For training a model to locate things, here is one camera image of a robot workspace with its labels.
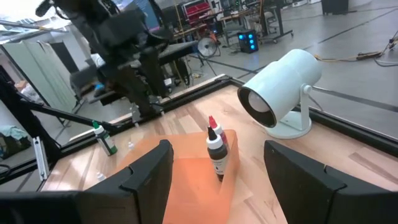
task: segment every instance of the metal frame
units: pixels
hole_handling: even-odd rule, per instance
[[[262,27],[263,33],[265,33],[266,36],[259,38],[259,41],[272,40],[276,44],[277,40],[279,38],[284,37],[287,34],[291,34],[292,37],[294,36],[293,30],[289,30],[287,32],[284,31],[284,25],[282,23],[282,14],[280,12],[282,10],[282,8],[283,8],[283,3],[281,2],[281,0],[276,0],[274,12],[276,13],[276,18],[278,20],[278,26],[279,26],[279,33],[277,35],[268,33],[267,26],[266,26],[266,18],[264,17],[264,5],[260,8],[261,27]]]
[[[236,87],[241,87],[244,84],[244,82],[237,80],[235,78],[229,77],[229,76],[223,76],[219,77],[216,80],[207,83],[203,86],[200,86],[192,91],[189,91],[187,93],[184,93],[180,96],[176,96],[175,98],[172,98],[169,101],[166,101],[163,106],[164,106],[164,112],[167,113],[168,111],[172,111],[175,108],[178,108],[180,106],[186,105],[187,103],[190,103],[194,100],[197,100],[203,96],[206,96],[210,93],[213,93],[217,90],[220,90],[226,86],[229,85],[234,85]],[[31,103],[21,103],[21,105],[29,107]],[[70,119],[72,121],[76,121],[78,123],[83,123],[90,125],[91,120],[88,118],[84,118],[81,116],[77,116],[75,114],[69,114],[65,113],[62,111],[57,111],[53,108],[51,110],[49,108],[41,108],[39,109],[40,112],[43,113],[48,113],[54,116],[60,116],[65,119]],[[296,106],[294,110],[300,110],[300,106]],[[144,118],[141,118],[139,121],[137,121],[139,124],[146,123],[149,121],[152,121],[153,119],[158,118],[161,116],[161,114],[153,114],[151,116],[147,116]],[[359,126],[357,124],[351,123],[349,121],[343,120],[341,118],[338,118],[336,116],[330,115],[328,113],[318,111],[316,109],[310,108],[310,117],[314,122],[320,123],[326,127],[329,127],[331,129],[334,129],[335,131],[338,131],[342,134],[345,134],[351,138],[354,138],[360,142],[363,142],[369,146],[375,147],[376,149],[386,152],[394,157],[398,157],[398,140],[390,138],[389,136],[385,136],[381,133],[377,133],[375,131],[371,131],[370,129],[366,129],[362,126]],[[22,124],[24,127],[28,125],[33,125],[30,128],[39,128],[43,129],[43,127],[37,123],[34,122],[26,122],[25,124]],[[127,129],[134,128],[134,124],[132,122],[131,118],[126,118],[122,121],[120,121],[117,124],[109,124],[110,125],[110,130],[109,133],[110,135],[115,135],[118,133],[121,133]],[[43,142],[48,141],[49,139],[45,139],[41,136]],[[80,136],[71,142],[67,143],[66,145],[59,147],[58,149],[46,148],[47,155],[53,155],[49,156],[49,164],[51,164],[51,167],[54,167],[55,163],[70,154],[73,154],[75,152],[78,152],[79,150],[82,150],[92,144],[96,143],[96,138],[94,133],[88,133],[83,136]],[[0,184],[3,184],[9,180],[15,179],[21,175],[24,175],[28,172],[31,172],[37,168],[37,163],[35,159],[32,159],[30,161],[27,161],[23,164],[19,164],[18,166],[12,167],[11,171],[8,176],[3,177],[0,179]]]
[[[21,24],[18,22],[10,22],[10,21],[4,21],[4,20],[0,20],[0,25],[11,26],[11,27],[21,27],[21,28],[25,28],[25,29],[46,30],[46,31],[50,31],[50,32],[60,32],[60,33],[69,32],[67,30],[64,30],[63,27],[61,29],[53,29],[53,28],[46,28],[46,27],[32,25],[32,24]]]

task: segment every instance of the wooden table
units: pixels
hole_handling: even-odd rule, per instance
[[[230,15],[230,16],[221,17],[221,18],[218,19],[218,20],[219,20],[219,21],[225,21],[225,20],[228,20],[228,19],[237,19],[237,18],[240,18],[240,17],[242,17],[242,16],[246,16],[246,15],[250,14],[251,12],[252,12],[252,10],[246,9],[246,10],[244,10],[244,11],[240,11],[240,12],[238,12],[238,13],[236,13],[236,14],[232,14],[232,15]]]
[[[301,138],[274,139],[246,113],[236,90],[235,86],[227,86],[139,128],[114,136],[119,151],[111,157],[106,156],[98,144],[64,157],[58,161],[42,190],[85,190],[98,182],[97,172],[105,175],[113,173],[129,152],[129,141],[138,142],[153,135],[205,131],[208,115],[213,115],[225,129],[234,129],[238,135],[241,166],[235,183],[229,223],[286,223],[263,160],[266,139],[276,140],[374,185],[398,190],[398,159],[395,157],[317,123],[313,123],[312,130]]]

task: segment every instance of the black speaker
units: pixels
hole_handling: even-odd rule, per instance
[[[259,50],[255,30],[244,30],[238,32],[239,46],[242,52],[253,53]]]
[[[323,14],[333,15],[344,14],[348,12],[348,0],[322,0]]]

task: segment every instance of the orange tray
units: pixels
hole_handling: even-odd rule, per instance
[[[207,133],[177,134],[145,138],[123,159],[120,170],[167,139],[173,145],[172,185],[163,223],[226,223],[239,169],[236,132],[226,130],[229,159],[221,183],[207,153]]]

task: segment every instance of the white lamp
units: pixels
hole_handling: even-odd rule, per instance
[[[279,139],[293,139],[311,129],[308,95],[321,77],[321,66],[304,50],[291,50],[270,63],[238,90],[244,109],[267,133]],[[301,112],[290,111],[300,103]]]

